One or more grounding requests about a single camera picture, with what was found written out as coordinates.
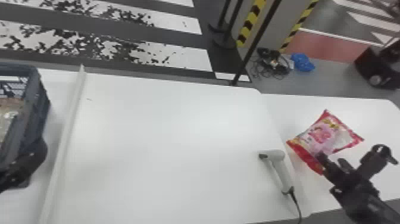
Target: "yellow and black striped pole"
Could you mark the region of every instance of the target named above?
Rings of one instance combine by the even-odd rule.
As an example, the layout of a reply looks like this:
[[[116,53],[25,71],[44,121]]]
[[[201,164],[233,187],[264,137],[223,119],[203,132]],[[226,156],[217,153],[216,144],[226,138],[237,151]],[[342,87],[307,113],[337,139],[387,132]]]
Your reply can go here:
[[[257,23],[258,16],[265,6],[266,0],[255,0],[253,6],[251,7],[250,13],[247,16],[245,24],[240,31],[239,37],[237,38],[236,45],[238,47],[244,46],[246,40],[251,34],[251,29]]]
[[[303,25],[304,21],[310,15],[311,11],[315,8],[318,1],[319,0],[312,0],[310,2],[310,5],[308,6],[308,8],[306,10],[304,10],[303,14],[301,14],[299,21],[295,24],[295,26],[293,26],[292,30],[290,31],[289,36],[285,39],[284,43],[280,47],[279,52],[284,53],[285,49],[289,46],[290,42],[292,41],[294,35],[301,28],[301,25]]]

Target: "black plastic crate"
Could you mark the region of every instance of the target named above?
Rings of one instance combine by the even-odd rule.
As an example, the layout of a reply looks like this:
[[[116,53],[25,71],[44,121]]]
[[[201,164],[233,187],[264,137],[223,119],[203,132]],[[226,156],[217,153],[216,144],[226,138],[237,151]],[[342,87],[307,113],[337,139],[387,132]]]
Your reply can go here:
[[[6,121],[0,129],[12,116],[8,129],[0,135],[0,172],[42,136],[49,108],[50,101],[35,67],[0,63],[0,120]]]

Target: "snack bag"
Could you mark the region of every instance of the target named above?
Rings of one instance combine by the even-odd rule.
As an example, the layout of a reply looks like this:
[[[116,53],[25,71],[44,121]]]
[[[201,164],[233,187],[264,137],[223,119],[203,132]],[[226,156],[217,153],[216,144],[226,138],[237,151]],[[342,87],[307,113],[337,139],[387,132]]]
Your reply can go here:
[[[364,139],[350,130],[336,116],[324,110],[321,117],[305,132],[286,143],[315,172],[322,175],[322,165],[314,158],[319,152],[331,155],[356,146]]]

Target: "blue cloth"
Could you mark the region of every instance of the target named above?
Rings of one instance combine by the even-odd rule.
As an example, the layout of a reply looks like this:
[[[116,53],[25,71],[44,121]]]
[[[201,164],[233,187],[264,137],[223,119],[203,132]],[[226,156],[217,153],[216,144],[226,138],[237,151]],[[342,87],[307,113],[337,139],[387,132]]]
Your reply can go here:
[[[315,65],[303,53],[293,53],[290,59],[295,62],[295,68],[300,71],[313,71],[315,69]]]

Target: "white tabletop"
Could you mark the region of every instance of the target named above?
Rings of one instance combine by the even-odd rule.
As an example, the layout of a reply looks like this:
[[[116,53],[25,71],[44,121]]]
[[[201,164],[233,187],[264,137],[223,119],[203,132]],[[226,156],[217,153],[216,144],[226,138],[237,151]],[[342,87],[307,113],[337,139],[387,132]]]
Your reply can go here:
[[[332,160],[343,157],[354,167],[358,167],[361,157],[375,144],[391,147],[393,156],[400,160],[400,110],[388,100],[265,94],[264,103],[268,105],[271,117],[284,141],[303,132],[319,118],[324,109],[328,109],[365,138],[365,141],[356,147],[331,155]],[[302,180],[305,193],[311,200],[312,212],[340,208],[339,203],[329,194],[332,184],[308,168],[291,148],[286,148],[296,174]],[[394,181],[398,176],[400,166],[388,164],[371,179],[383,200],[400,198],[400,182]]]
[[[24,189],[5,191],[0,194],[0,223],[36,223],[45,199],[58,140],[69,105],[70,92],[74,87],[77,72],[39,69],[42,82],[51,102],[43,136],[48,145],[45,162],[33,174],[30,185]]]
[[[297,218],[258,159],[284,147],[262,100],[254,89],[89,74],[44,223]]]

